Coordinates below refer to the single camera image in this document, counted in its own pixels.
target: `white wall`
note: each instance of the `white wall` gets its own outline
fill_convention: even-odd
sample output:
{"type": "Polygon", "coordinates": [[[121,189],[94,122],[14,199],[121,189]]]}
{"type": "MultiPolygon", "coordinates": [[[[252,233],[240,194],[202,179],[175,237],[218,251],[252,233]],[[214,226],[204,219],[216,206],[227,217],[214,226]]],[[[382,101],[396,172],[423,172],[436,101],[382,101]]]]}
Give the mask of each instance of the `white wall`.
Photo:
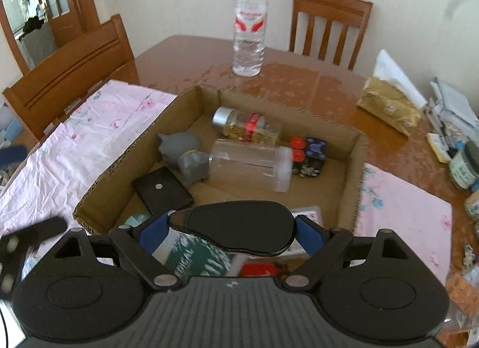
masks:
{"type": "MultiPolygon", "coordinates": [[[[370,75],[377,53],[386,48],[422,91],[428,92],[429,80],[440,75],[459,86],[479,112],[479,0],[464,2],[451,17],[445,17],[451,0],[370,1],[375,5],[354,71],[370,75]]],[[[234,0],[95,2],[102,21],[118,12],[122,15],[135,54],[175,33],[232,37],[234,0]]],[[[269,0],[269,47],[287,50],[291,9],[292,0],[269,0]]]]}
{"type": "Polygon", "coordinates": [[[10,51],[7,39],[0,27],[0,93],[21,77],[22,73],[18,68],[18,64],[10,51]]]}
{"type": "Polygon", "coordinates": [[[16,29],[25,23],[25,17],[17,0],[3,0],[3,7],[12,28],[16,29]]]}

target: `jar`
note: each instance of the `jar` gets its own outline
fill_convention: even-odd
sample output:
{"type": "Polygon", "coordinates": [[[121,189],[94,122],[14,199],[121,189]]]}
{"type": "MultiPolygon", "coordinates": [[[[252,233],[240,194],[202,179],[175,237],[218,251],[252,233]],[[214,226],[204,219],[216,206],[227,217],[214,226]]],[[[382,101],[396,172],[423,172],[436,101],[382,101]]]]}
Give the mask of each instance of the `jar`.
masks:
{"type": "Polygon", "coordinates": [[[464,202],[466,213],[474,221],[479,220],[479,190],[472,193],[464,202]]]}
{"type": "Polygon", "coordinates": [[[286,192],[291,181],[292,150],[289,147],[216,140],[209,159],[210,179],[262,186],[286,192]]]}
{"type": "Polygon", "coordinates": [[[226,106],[217,109],[213,126],[229,139],[267,147],[276,146],[281,133],[281,124],[277,121],[259,113],[241,112],[226,106]]]}
{"type": "Polygon", "coordinates": [[[449,174],[459,189],[468,189],[479,179],[479,147],[468,141],[449,162],[449,174]]]}

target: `chair backrest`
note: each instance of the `chair backrest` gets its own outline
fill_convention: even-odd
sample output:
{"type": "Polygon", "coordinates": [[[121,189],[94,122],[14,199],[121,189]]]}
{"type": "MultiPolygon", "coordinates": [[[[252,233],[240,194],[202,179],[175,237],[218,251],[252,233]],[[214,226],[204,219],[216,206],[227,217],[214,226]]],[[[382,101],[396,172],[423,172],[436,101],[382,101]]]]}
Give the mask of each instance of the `chair backrest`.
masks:
{"type": "Polygon", "coordinates": [[[303,55],[306,56],[311,52],[315,17],[321,16],[326,19],[326,26],[324,28],[323,39],[318,55],[318,59],[321,60],[324,60],[326,57],[332,22],[339,21],[342,23],[342,30],[341,35],[339,36],[338,47],[334,54],[334,64],[339,65],[341,62],[342,51],[344,49],[344,43],[346,41],[349,27],[359,28],[356,45],[354,46],[353,54],[351,55],[348,65],[348,69],[352,70],[356,63],[361,43],[363,42],[372,7],[372,2],[362,0],[294,0],[289,51],[294,52],[295,50],[296,28],[298,27],[299,12],[309,14],[306,40],[303,48],[303,55]]]}
{"type": "Polygon", "coordinates": [[[8,104],[39,140],[44,130],[97,82],[133,59],[119,15],[46,58],[3,92],[8,104]]]}

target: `water bottle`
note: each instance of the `water bottle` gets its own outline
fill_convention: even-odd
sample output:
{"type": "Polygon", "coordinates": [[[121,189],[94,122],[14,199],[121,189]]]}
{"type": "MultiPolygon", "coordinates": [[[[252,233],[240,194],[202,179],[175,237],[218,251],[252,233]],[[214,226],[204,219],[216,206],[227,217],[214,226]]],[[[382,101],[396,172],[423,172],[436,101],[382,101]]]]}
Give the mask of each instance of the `water bottle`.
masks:
{"type": "Polygon", "coordinates": [[[266,0],[236,0],[233,72],[255,76],[263,65],[266,0]]]}

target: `metal screw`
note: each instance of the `metal screw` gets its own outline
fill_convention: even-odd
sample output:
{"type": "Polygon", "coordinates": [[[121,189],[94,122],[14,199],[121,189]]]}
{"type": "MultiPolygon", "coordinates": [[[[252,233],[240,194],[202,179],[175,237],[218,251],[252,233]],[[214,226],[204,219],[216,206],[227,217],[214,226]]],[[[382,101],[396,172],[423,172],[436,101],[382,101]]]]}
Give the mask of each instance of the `metal screw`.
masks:
{"type": "Polygon", "coordinates": [[[310,280],[303,275],[290,275],[286,278],[286,284],[290,287],[305,287],[310,280]]]}
{"type": "Polygon", "coordinates": [[[170,286],[173,286],[173,285],[176,285],[176,282],[178,282],[178,278],[174,275],[170,275],[170,274],[163,274],[163,275],[158,275],[154,280],[153,282],[157,285],[157,286],[161,286],[161,287],[170,287],[170,286]]]}

